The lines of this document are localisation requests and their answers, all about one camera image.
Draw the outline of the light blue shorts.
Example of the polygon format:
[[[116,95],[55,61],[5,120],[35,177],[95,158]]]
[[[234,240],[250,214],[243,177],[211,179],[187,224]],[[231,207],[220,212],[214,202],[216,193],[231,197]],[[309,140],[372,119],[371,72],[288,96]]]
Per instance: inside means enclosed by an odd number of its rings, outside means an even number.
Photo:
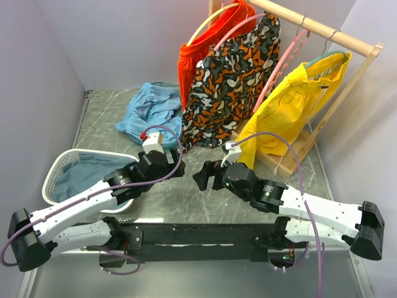
[[[152,125],[170,129],[148,130],[148,133],[162,133],[164,147],[177,145],[176,137],[182,137],[182,104],[178,85],[163,82],[142,85],[129,102],[122,121],[115,124],[115,129],[126,134],[133,143],[141,145],[142,131]]]

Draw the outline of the pink wavy hanger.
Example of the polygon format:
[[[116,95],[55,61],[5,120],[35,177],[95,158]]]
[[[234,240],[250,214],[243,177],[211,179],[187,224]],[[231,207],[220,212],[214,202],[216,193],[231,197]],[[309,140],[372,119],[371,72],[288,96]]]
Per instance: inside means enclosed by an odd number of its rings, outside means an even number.
[[[301,33],[298,33],[299,28],[303,27],[303,23],[307,16],[303,16],[300,24],[298,25],[296,36],[291,44],[288,46],[284,54],[279,59],[279,62],[275,66],[273,72],[269,76],[263,90],[261,91],[257,102],[254,106],[254,112],[258,110],[262,102],[264,101],[265,97],[267,97],[274,87],[275,83],[277,82],[278,78],[283,73],[284,69],[289,65],[289,63],[294,59],[295,55],[300,51],[300,48],[306,43],[309,39],[311,32],[304,29]]]

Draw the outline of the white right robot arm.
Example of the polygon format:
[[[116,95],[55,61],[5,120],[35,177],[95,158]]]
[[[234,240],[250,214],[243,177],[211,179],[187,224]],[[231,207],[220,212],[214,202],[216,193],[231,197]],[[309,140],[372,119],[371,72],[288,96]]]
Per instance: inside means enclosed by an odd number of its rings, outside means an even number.
[[[222,166],[220,161],[206,161],[193,179],[204,191],[209,178],[214,178],[214,190],[227,189],[254,209],[278,216],[264,240],[272,249],[317,242],[349,248],[367,260],[382,259],[385,221],[372,202],[346,204],[301,194],[284,183],[258,177],[243,163]]]

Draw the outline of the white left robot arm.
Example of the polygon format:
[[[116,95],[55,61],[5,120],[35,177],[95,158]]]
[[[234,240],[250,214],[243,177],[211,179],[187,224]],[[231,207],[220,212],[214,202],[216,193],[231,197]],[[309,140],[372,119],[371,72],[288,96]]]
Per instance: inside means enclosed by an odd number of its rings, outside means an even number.
[[[3,266],[26,272],[45,264],[52,256],[85,246],[114,250],[123,247],[127,235],[115,217],[104,217],[83,225],[82,220],[111,207],[118,207],[148,192],[152,185],[184,175],[182,155],[173,148],[173,161],[152,150],[141,152],[139,159],[113,170],[80,194],[52,207],[13,213],[6,248],[11,248],[14,263],[1,260]]]

